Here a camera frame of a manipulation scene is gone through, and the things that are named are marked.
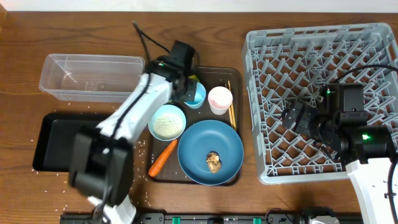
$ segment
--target dark serving tray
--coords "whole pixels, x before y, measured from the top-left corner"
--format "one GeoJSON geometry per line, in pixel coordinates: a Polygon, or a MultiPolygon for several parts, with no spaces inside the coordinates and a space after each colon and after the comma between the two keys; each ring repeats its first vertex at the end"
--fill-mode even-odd
{"type": "Polygon", "coordinates": [[[83,126],[95,128],[109,115],[50,113],[43,118],[33,168],[37,171],[68,172],[75,134],[83,126]]]}
{"type": "MultiPolygon", "coordinates": [[[[181,108],[187,117],[187,130],[191,125],[196,122],[204,121],[208,119],[222,121],[229,126],[231,122],[229,120],[229,113],[218,116],[211,112],[209,102],[207,100],[207,95],[209,91],[216,86],[225,86],[228,81],[231,83],[231,91],[233,95],[233,105],[235,110],[235,120],[236,120],[236,131],[241,137],[242,133],[242,77],[241,74],[232,68],[211,68],[211,67],[200,67],[199,74],[197,74],[200,82],[206,88],[206,100],[202,107],[199,109],[191,109],[185,105],[183,102],[174,102],[175,106],[181,108]]],[[[167,159],[163,166],[163,169],[156,177],[150,177],[147,175],[152,161],[156,160],[160,153],[170,144],[170,141],[160,141],[154,138],[152,135],[149,139],[147,162],[146,162],[146,176],[155,182],[166,182],[166,183],[178,183],[178,184],[198,184],[191,180],[185,175],[178,162],[177,150],[174,149],[170,157],[167,159]]],[[[230,186],[235,184],[240,177],[241,171],[228,182],[221,184],[221,186],[230,186]]]]}

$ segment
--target wooden chopstick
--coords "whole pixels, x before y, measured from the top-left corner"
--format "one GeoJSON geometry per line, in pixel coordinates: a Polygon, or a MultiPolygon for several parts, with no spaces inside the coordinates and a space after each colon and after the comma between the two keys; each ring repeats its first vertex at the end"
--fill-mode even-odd
{"type": "Polygon", "coordinates": [[[234,122],[233,122],[233,120],[232,120],[231,106],[229,106],[228,112],[229,112],[229,122],[231,123],[231,127],[235,130],[235,128],[234,128],[234,122]]]}
{"type": "MultiPolygon", "coordinates": [[[[229,80],[228,80],[228,88],[229,88],[229,91],[232,93],[232,91],[231,91],[231,83],[229,82],[229,80]]],[[[230,108],[231,108],[231,111],[232,111],[232,122],[233,122],[232,128],[236,131],[236,120],[235,120],[235,112],[234,112],[234,103],[233,102],[231,103],[230,108]]]]}

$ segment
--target brown tray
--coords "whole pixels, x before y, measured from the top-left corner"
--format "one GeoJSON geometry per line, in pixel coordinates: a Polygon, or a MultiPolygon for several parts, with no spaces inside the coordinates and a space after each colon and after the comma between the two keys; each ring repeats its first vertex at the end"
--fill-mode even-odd
{"type": "MultiPolygon", "coordinates": [[[[242,77],[241,74],[232,68],[211,68],[211,67],[200,67],[199,74],[197,75],[200,79],[200,82],[206,88],[206,94],[216,86],[225,86],[228,84],[228,81],[231,83],[231,91],[233,95],[233,104],[235,110],[235,120],[236,120],[236,131],[238,135],[241,137],[242,133],[242,77]]],[[[196,122],[204,121],[208,119],[222,121],[228,125],[231,125],[229,120],[229,113],[218,116],[211,112],[209,102],[206,100],[204,104],[199,109],[191,109],[185,105],[183,102],[173,102],[175,106],[181,108],[181,110],[185,113],[187,117],[187,130],[191,125],[196,122]]],[[[170,141],[160,141],[154,138],[152,135],[149,138],[149,151],[147,153],[147,162],[146,162],[146,174],[150,166],[152,165],[152,161],[155,161],[156,158],[162,153],[162,151],[170,144],[170,141]]],[[[181,169],[180,163],[178,162],[177,149],[171,153],[170,157],[167,159],[167,162],[164,164],[163,169],[156,177],[149,177],[155,182],[165,182],[165,183],[177,183],[177,184],[198,184],[191,180],[188,176],[185,175],[184,171],[181,169]]],[[[241,171],[239,172],[228,182],[221,184],[221,186],[230,186],[235,184],[240,177],[241,171]]]]}

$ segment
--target wooden table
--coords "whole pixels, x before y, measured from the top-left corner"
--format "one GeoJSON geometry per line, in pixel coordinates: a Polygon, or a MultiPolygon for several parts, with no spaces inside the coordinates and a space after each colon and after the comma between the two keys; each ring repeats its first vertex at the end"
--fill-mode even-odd
{"type": "MultiPolygon", "coordinates": [[[[9,12],[0,34],[0,223],[57,223],[63,212],[93,208],[68,188],[66,173],[32,171],[40,125],[55,110],[110,113],[118,104],[58,101],[39,90],[40,74],[51,53],[144,56],[131,26],[133,19],[166,47],[181,40],[199,51],[203,65],[231,67],[241,73],[241,50],[250,30],[386,22],[398,35],[398,14],[9,12]]],[[[152,55],[163,53],[154,44],[149,48],[152,55]]],[[[248,96],[243,93],[245,152],[240,181],[232,187],[206,187],[136,179],[130,191],[134,205],[140,211],[151,208],[169,213],[266,213],[271,208],[309,206],[359,212],[348,180],[260,184],[248,96]]],[[[144,165],[136,164],[143,172],[144,165]]]]}

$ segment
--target green light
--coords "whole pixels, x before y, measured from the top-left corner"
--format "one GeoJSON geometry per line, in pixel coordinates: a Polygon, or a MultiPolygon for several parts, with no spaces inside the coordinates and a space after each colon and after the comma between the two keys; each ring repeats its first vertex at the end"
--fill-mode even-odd
{"type": "Polygon", "coordinates": [[[368,136],[367,134],[363,134],[363,135],[362,135],[362,138],[363,138],[364,140],[368,140],[368,139],[370,139],[371,137],[368,136]]]}

